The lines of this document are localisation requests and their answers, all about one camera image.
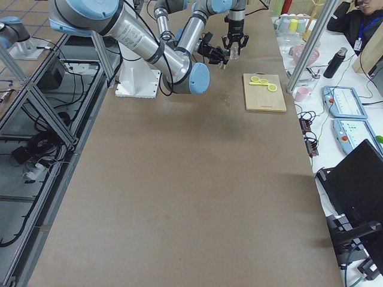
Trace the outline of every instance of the id badge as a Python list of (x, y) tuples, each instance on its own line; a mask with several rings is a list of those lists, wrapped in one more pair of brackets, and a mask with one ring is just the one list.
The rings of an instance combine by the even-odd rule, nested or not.
[(354, 51), (360, 51), (361, 50), (361, 38), (355, 41), (354, 44)]

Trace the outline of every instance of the green object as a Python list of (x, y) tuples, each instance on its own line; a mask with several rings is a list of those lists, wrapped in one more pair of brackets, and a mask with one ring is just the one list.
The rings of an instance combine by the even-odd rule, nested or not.
[(284, 0), (276, 0), (274, 4), (273, 16), (280, 16), (283, 8)]
[(375, 139), (380, 142), (381, 144), (383, 144), (383, 136), (375, 136)]

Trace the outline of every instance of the plastic cup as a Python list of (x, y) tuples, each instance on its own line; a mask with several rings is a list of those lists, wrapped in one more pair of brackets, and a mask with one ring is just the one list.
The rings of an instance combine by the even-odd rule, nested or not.
[(306, 30), (306, 21), (305, 19), (298, 20), (297, 33), (303, 33)]
[(288, 30), (291, 33), (295, 33), (297, 31), (297, 27), (298, 27), (298, 20), (297, 19), (291, 19), (290, 20), (290, 25), (288, 27)]
[(297, 89), (294, 99), (296, 102), (302, 102), (307, 97), (308, 94), (310, 94), (310, 89), (306, 87), (299, 87)]
[(279, 23), (278, 30), (282, 33), (288, 32), (288, 27), (290, 26), (290, 19), (283, 17)]

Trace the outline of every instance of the black thermos bottle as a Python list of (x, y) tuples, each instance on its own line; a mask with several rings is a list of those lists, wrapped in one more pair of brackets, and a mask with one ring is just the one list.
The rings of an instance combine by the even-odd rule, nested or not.
[(347, 53), (347, 49), (342, 47), (335, 55), (334, 57), (332, 58), (332, 60), (330, 61), (329, 63), (329, 66), (327, 67), (327, 69), (324, 71), (323, 73), (323, 76), (325, 78), (328, 78), (328, 79), (331, 79), (335, 72), (337, 71), (337, 69), (339, 68), (339, 66), (341, 65), (341, 63), (344, 61), (344, 59), (346, 58), (346, 53)]

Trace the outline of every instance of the wooden cutting board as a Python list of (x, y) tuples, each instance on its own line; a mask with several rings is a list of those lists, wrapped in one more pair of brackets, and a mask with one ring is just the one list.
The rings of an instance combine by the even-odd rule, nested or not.
[(244, 92), (247, 111), (285, 112), (286, 104), (283, 98), (281, 82), (278, 75), (257, 75), (267, 79), (269, 83), (276, 84), (277, 91), (269, 91), (267, 86), (249, 85), (251, 76), (256, 74), (244, 74)]

